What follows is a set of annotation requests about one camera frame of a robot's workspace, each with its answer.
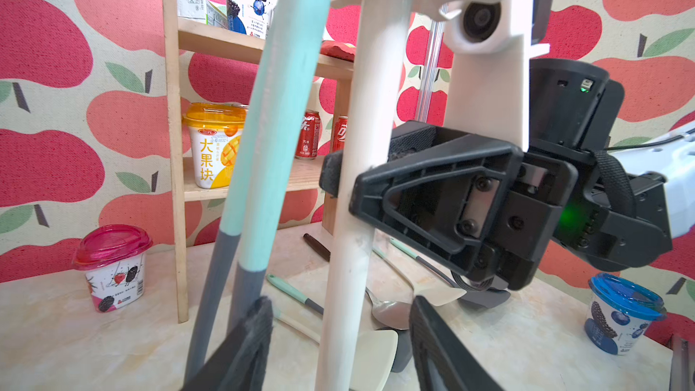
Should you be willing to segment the red cola can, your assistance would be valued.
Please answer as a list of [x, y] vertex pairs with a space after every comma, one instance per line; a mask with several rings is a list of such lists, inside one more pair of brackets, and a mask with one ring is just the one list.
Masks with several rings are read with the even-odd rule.
[[347, 137], [348, 117], [340, 116], [333, 124], [331, 153], [343, 150]]
[[320, 135], [320, 114], [316, 110], [306, 110], [295, 151], [296, 159], [315, 159], [318, 156]]

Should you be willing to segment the red cola can front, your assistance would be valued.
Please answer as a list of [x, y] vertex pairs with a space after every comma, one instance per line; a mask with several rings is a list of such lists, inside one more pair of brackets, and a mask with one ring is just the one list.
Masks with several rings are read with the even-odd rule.
[[331, 153], [343, 150], [347, 137], [348, 117], [340, 116], [333, 124]]

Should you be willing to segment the white utensil rack stand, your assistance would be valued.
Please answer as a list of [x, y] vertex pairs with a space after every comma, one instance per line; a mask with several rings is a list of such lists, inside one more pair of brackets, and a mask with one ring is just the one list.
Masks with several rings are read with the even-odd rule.
[[315, 387], [346, 390], [358, 341], [375, 230], [349, 213], [348, 182], [387, 161], [412, 13], [446, 23], [459, 0], [334, 0], [360, 5], [358, 44], [349, 104], [349, 128], [340, 174], [333, 252], [320, 338]]

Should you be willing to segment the wooden two-tier shelf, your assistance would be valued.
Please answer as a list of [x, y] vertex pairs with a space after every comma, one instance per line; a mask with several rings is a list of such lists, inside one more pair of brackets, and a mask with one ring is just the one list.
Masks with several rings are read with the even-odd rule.
[[220, 181], [231, 177], [245, 111], [222, 103], [203, 103], [194, 106], [191, 116], [186, 115], [180, 106], [179, 56], [188, 51], [257, 64], [264, 41], [179, 17], [177, 5], [178, 0], [162, 0], [177, 319], [184, 323], [189, 319], [185, 205], [227, 196], [228, 187]]

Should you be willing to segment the steel spoon dark wooden handle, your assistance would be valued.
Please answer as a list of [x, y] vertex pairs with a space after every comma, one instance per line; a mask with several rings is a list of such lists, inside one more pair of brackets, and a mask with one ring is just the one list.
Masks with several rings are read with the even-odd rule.
[[[310, 234], [302, 235], [302, 239], [322, 259], [330, 261], [331, 252], [319, 240]], [[369, 288], [366, 288], [366, 295], [372, 304], [372, 316], [375, 320], [398, 331], [409, 329], [411, 303], [380, 300]]]

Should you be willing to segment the cream scraper green handle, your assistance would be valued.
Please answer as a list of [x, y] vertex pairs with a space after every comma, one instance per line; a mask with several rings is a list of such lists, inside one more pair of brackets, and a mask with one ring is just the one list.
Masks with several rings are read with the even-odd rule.
[[395, 360], [398, 334], [391, 329], [367, 331], [358, 336], [350, 390], [380, 391], [385, 387]]

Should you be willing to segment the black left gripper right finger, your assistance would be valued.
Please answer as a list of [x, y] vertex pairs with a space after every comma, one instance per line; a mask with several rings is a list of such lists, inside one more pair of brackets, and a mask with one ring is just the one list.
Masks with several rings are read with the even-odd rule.
[[414, 298], [409, 321], [414, 366], [422, 390], [501, 391], [425, 297]]

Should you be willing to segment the red chips bag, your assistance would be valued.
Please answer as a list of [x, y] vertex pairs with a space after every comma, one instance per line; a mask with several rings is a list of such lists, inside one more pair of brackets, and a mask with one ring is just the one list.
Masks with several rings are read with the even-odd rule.
[[342, 43], [326, 40], [322, 43], [320, 53], [325, 56], [353, 63], [356, 56], [356, 46], [350, 43]]

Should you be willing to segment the yellow mango cup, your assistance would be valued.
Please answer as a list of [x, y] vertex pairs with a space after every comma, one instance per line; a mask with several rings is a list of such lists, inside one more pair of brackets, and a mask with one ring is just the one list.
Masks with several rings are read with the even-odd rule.
[[188, 127], [195, 183], [200, 188], [230, 185], [247, 110], [218, 103], [193, 103], [183, 116]]

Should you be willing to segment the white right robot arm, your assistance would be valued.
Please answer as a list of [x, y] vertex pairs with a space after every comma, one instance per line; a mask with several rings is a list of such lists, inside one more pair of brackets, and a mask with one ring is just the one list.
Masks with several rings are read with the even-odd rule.
[[458, 55], [445, 126], [394, 129], [387, 161], [349, 181], [349, 213], [477, 290], [524, 288], [550, 242], [608, 273], [651, 264], [682, 233], [675, 167], [608, 147], [623, 99], [590, 63]]

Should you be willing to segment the grey turner green handle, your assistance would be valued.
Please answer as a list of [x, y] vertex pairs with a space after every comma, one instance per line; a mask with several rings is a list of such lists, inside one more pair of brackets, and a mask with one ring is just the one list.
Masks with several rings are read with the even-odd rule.
[[443, 271], [435, 267], [433, 264], [427, 262], [427, 260], [422, 258], [420, 255], [410, 250], [402, 242], [399, 242], [394, 238], [390, 238], [389, 242], [390, 244], [392, 244], [392, 246], [400, 250], [402, 253], [408, 255], [410, 258], [418, 262], [418, 264], [421, 264], [423, 267], [428, 269], [431, 273], [436, 274], [440, 279], [442, 279], [451, 287], [465, 290], [466, 293], [461, 298], [459, 298], [459, 302], [470, 303], [472, 305], [483, 307], [485, 309], [493, 309], [500, 306], [507, 300], [510, 300], [510, 293], [506, 290], [498, 290], [492, 286], [488, 287], [486, 290], [482, 290], [481, 288], [475, 288], [473, 286], [470, 286], [470, 284], [462, 280], [460, 277], [452, 279], [450, 276], [447, 276]]

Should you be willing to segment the grey spatula green handle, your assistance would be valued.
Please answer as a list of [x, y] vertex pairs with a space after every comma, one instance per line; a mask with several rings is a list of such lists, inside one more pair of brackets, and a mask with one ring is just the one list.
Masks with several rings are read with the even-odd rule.
[[[282, 291], [283, 293], [289, 295], [291, 298], [297, 302], [302, 303], [307, 308], [318, 313], [318, 315], [323, 316], [324, 309], [322, 306], [318, 305], [312, 298], [304, 295], [301, 291], [293, 287], [291, 284], [282, 280], [282, 278], [277, 277], [273, 274], [268, 274], [266, 276], [268, 282], [274, 286], [276, 289]], [[410, 340], [410, 335], [408, 331], [403, 329], [394, 329], [391, 327], [382, 327], [381, 331], [394, 331], [398, 336], [398, 343], [396, 348], [396, 355], [393, 361], [391, 371], [394, 373], [401, 373], [405, 370], [410, 360], [413, 358], [413, 346]]]

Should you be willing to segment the blue lid cup on floor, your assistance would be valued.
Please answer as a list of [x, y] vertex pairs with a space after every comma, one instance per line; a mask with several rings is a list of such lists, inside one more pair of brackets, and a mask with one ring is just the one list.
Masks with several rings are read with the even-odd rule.
[[584, 330], [602, 351], [628, 354], [649, 327], [667, 318], [664, 300], [641, 285], [610, 273], [599, 273], [588, 282], [593, 293]]

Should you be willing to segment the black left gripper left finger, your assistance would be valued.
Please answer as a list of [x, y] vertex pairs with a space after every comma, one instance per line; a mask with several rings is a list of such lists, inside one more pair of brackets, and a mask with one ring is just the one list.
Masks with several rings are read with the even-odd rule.
[[262, 296], [182, 390], [261, 390], [273, 333], [273, 306]]

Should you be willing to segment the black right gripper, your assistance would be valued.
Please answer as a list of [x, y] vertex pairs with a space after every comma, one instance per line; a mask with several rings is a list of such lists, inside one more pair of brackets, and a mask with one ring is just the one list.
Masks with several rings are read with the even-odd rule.
[[409, 121], [347, 183], [349, 213], [472, 282], [533, 280], [577, 184], [568, 150]]

